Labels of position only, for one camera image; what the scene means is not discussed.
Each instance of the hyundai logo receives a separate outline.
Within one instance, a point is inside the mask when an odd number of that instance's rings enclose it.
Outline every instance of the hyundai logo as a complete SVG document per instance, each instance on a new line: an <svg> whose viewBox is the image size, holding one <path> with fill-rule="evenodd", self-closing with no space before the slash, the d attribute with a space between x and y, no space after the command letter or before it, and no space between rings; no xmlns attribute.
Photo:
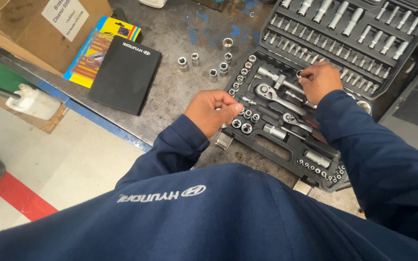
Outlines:
<svg viewBox="0 0 418 261"><path fill-rule="evenodd" d="M182 196L195 196L197 194L201 194L206 190L206 186L198 185L195 187L190 187L189 189L185 190L182 193Z"/></svg>

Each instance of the white plastic container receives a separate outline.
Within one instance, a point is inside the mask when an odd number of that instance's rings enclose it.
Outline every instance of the white plastic container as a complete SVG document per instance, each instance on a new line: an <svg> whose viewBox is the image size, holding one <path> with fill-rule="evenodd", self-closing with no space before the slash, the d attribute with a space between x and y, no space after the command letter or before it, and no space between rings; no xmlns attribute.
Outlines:
<svg viewBox="0 0 418 261"><path fill-rule="evenodd" d="M6 102L6 106L13 110L43 120L49 120L62 104L53 96L38 88L21 84L19 85L19 89L20 91L15 91L14 93L19 94L21 98L19 100L9 98Z"/></svg>
<svg viewBox="0 0 418 261"><path fill-rule="evenodd" d="M140 3L154 7L154 8L163 8L167 0L138 0Z"/></svg>

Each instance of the hand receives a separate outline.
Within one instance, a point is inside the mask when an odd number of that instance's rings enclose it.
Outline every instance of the hand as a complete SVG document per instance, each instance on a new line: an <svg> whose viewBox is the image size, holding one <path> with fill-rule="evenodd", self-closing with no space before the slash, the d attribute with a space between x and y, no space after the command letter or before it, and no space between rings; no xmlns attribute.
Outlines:
<svg viewBox="0 0 418 261"><path fill-rule="evenodd" d="M183 114L210 138L222 124L231 124L232 118L238 115L243 107L243 104L237 103L222 90L201 91L196 94Z"/></svg>
<svg viewBox="0 0 418 261"><path fill-rule="evenodd" d="M305 68L300 74L299 83L302 85L307 99L319 105L322 98L334 90L343 90L340 72L328 62L319 62Z"/></svg>

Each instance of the black plastic tool case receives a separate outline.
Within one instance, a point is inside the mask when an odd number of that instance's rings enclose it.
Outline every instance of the black plastic tool case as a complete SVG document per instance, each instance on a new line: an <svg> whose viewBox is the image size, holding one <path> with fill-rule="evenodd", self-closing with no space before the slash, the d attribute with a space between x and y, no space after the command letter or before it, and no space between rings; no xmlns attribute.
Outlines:
<svg viewBox="0 0 418 261"><path fill-rule="evenodd" d="M223 132L229 136L234 137L234 139L238 140L239 142L242 142L243 144L251 147L253 150L261 153L262 155L271 159L277 164L289 169L294 174L298 175L303 181L309 183L311 186L318 186L320 189L327 192L333 192L342 187L343 183L347 178L346 171L344 171L344 174L342 175L341 179L338 179L337 182L331 182L322 176L322 172L324 171L326 172L327 176L336 177L336 171L339 171L338 166L342 164L340 161L341 155L338 154L338 156L334 157L333 159L329 158L330 160L332 160L332 163L328 168L325 169L323 167L318 166L311 160L306 159L303 156L303 153L306 150L313 152L317 151L307 146L298 137L295 137L294 135L287 135L284 140L279 140L278 138L265 132L263 128L264 125L268 123L277 128L280 128L281 126L287 127L288 129L300 134L303 137L307 137L308 135L310 135L307 131L300 127L284 123L281 117L283 113L289 112L296 116L296 118L301 119L299 115L286 109L285 107L276 102L269 102L260 98L255 94L254 90L255 87L260 83L265 83L270 86L273 86L275 83L273 79L261 76L256 73L260 66L269 69L274 74L283 74L287 77L287 81L295 84L296 86L300 86L300 84L297 81L297 77L295 76L296 72L298 70L309 67L311 65L310 62L312 61L313 57L318 54L315 63L324 58L325 61L329 61L337 69L340 69L340 74L343 72L344 69L348 69L348 71L352 71L354 73L354 76L351 79L355 79L355 77L359 75L360 78L364 78L367 82L371 81L373 83L373 86L375 84L379 85L378 89L376 89L375 92L371 94L369 90L365 92L364 88L358 88L358 84L360 81L358 81L357 86L352 85L353 80L350 82L346 82L346 79L348 77L348 75L346 75L342 79L343 87L345 88L345 91L348 94L352 94L357 101L362 100L368 102L369 104L372 104L372 100L384 93L388 89L388 86L396 77L399 70L407 61L410 54L412 53L412 51L418 43L418 25L411 35L406 34L415 17L418 17L418 7L407 2L391 1L389 2L386 12L383 13L381 19L378 21L375 19L375 16L380 12L380 9L385 2L374 3L359 0L348 2L348 8L346 9L345 13L343 14L335 29L332 30L327 28L327 25L332 19L332 17L335 15L338 6L341 4L341 1L333 1L320 23L316 23L312 21L312 19L316 15L317 10L322 4L321 0L313 1L310 8L307 10L305 16L297 14L297 11L299 10L302 4L301 0L293 0L289 5L288 9L280 6L282 0L277 1L276 6L274 7L272 13L269 15L268 19L265 21L265 24L262 28L260 35L261 47L257 48L252 53L250 53L246 57L244 62L241 63L241 66L234 69L236 73L232 76L231 80L225 88L225 91L227 92L233 88L233 84L236 83L237 76L240 75L241 69L244 68L244 63L248 62L249 56L255 55L257 61L254 63L253 67L248 72L247 77L244 79L243 84L240 85L239 90L235 93L235 99L245 105L245 110L251 110L252 114L259 114L261 117L259 121L256 123L252 123L250 119L245 119L243 115L239 115L235 118L240 120L241 124L250 123L252 125L253 129L252 132L249 134L245 134L242 132L241 128L235 128L233 126L229 126L228 128L223 129ZM399 6L399 12L395 15L391 24L386 25L385 21L387 20L395 6ZM363 8L364 12L361 15L360 19L357 21L357 24L352 30L350 36L346 37L342 35L341 32L346 27L346 24L350 21L354 10L358 7ZM395 26L399 23L401 17L407 10L411 10L412 15L408 18L407 22L404 24L401 30L397 30ZM271 21L274 17L276 17L276 19L271 24ZM276 25L281 18L283 18L284 20L280 28L277 28ZM284 27L290 20L291 24L287 29L287 32L283 31ZM293 35L291 34L291 31L294 29L296 24L298 24L298 27L296 29L295 34ZM357 43L357 39L361 36L364 28L367 25L370 25L372 28L363 40L363 43L359 44ZM304 27L306 27L306 30L304 31L302 37L299 38L298 35L301 33ZM310 40L306 41L306 38L310 35L311 30L314 30L314 32L311 34ZM372 41L375 33L380 30L383 31L383 35L381 36L380 41L375 45L374 49L368 48L368 45ZM269 32L269 36L267 36L266 40L264 40L266 32ZM320 40L317 45L314 45L313 41L319 34L321 36ZM272 44L269 44L273 35L276 35L277 37L276 39L274 39ZM393 45L389 48L386 55L382 55L380 54L380 50L385 44L386 38L388 38L390 35L394 35L396 37L396 40L393 43ZM325 48L321 48L321 44L323 43L325 38L328 39L328 42L325 45ZM285 50L282 50L282 47L287 40L289 41L289 45L285 48ZM328 52L330 46L334 43L334 41L336 41L334 49L331 52ZM398 46L403 41L409 42L408 47L404 51L403 55L399 57L398 60L392 59L392 56L398 49ZM290 53L288 53L288 49L290 48L292 43L295 44L295 47ZM296 50L297 46L301 46L301 49L294 56L293 53ZM340 46L344 46L344 48L340 56L338 57L335 54ZM304 50L304 48L306 48L307 51L303 54L302 59L299 59L299 56ZM347 60L343 60L342 57L346 54L347 50L351 50L351 53ZM358 66L359 64L355 65L350 63L355 54L358 55L357 61L359 61L359 63L364 56L366 57L366 62L363 64L362 68ZM373 60L376 64L374 64L373 68L370 70L370 72L368 72L366 69L368 68L369 61L371 60ZM375 70L378 68L379 64L382 64L382 69L380 70L379 75L375 75ZM390 68L389 73L386 79L383 79L382 76L387 70L387 68ZM261 76L262 79L260 80L258 78L255 78L255 75ZM305 96L300 94L299 92L296 92L285 86L281 86L280 89L277 91L277 95L284 100L287 100L297 105L301 105L301 103L297 99L285 94L285 90L290 91L297 97L305 99ZM253 99L260 106L264 106L272 111L277 112L280 115L280 119L276 117L272 118L269 115L259 112L256 109L255 105L249 104L247 101L242 100L243 97ZM314 120L311 120L309 118L309 123L317 124L317 122L315 121L314 110L304 105L302 107L308 110L307 114L309 116L311 114L313 116ZM289 151L290 157L281 157L275 154L274 152L270 151L266 147L260 145L256 142L258 136L262 136L263 138L270 140L270 142L280 146L284 150ZM315 168L319 168L321 170L321 173L316 173L315 171L311 171L310 169L303 167L301 164L298 163L299 159L303 160L304 162L308 162Z"/></svg>

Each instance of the left hand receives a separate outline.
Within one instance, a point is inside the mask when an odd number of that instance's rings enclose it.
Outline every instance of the left hand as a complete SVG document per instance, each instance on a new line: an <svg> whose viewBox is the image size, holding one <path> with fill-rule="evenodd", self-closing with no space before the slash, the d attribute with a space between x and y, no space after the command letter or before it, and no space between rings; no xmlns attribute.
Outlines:
<svg viewBox="0 0 418 261"><path fill-rule="evenodd" d="M201 91L196 94L183 114L206 135L206 138L210 138L222 124L231 124L232 118L238 115L243 107L243 104L236 102L222 90Z"/></svg>

